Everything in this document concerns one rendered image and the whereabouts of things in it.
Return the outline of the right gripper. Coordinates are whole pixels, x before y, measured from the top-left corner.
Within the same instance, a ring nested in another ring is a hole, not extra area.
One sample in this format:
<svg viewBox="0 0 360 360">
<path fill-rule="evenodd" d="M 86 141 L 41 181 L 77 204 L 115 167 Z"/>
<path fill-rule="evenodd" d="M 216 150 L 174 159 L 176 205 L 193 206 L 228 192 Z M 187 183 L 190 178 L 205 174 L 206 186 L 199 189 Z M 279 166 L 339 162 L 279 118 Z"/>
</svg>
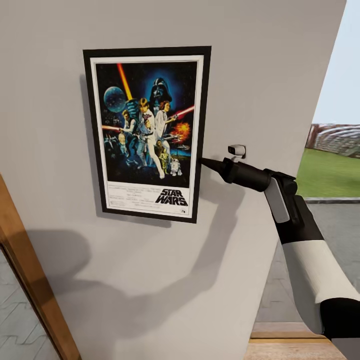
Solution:
<svg viewBox="0 0 360 360">
<path fill-rule="evenodd" d="M 234 162 L 225 157 L 223 162 L 208 158 L 199 158 L 198 162 L 222 175 L 225 182 L 249 188 L 257 176 L 256 167 L 243 162 Z"/>
</svg>

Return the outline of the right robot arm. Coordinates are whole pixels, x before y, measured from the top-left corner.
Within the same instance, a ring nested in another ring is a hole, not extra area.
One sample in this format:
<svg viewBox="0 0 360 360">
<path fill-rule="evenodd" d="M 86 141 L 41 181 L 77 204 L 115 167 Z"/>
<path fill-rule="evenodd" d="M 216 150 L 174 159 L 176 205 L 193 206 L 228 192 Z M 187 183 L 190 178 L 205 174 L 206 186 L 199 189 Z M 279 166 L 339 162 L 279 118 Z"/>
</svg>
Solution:
<svg viewBox="0 0 360 360">
<path fill-rule="evenodd" d="M 306 326 L 328 338 L 347 358 L 360 360 L 360 295 L 343 273 L 312 212 L 296 195 L 296 177 L 248 162 L 248 146 L 233 144 L 223 162 L 198 162 L 225 182 L 264 192 L 282 244 L 295 307 Z"/>
</svg>

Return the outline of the poster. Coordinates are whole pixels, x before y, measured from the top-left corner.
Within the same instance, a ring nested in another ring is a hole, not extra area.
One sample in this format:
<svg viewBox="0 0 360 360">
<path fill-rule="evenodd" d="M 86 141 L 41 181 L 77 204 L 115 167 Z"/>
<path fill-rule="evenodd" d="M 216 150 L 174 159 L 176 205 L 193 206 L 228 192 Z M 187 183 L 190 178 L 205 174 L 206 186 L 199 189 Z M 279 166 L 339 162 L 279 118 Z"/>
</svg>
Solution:
<svg viewBox="0 0 360 360">
<path fill-rule="evenodd" d="M 197 223 L 211 49 L 83 50 L 102 212 Z"/>
</svg>

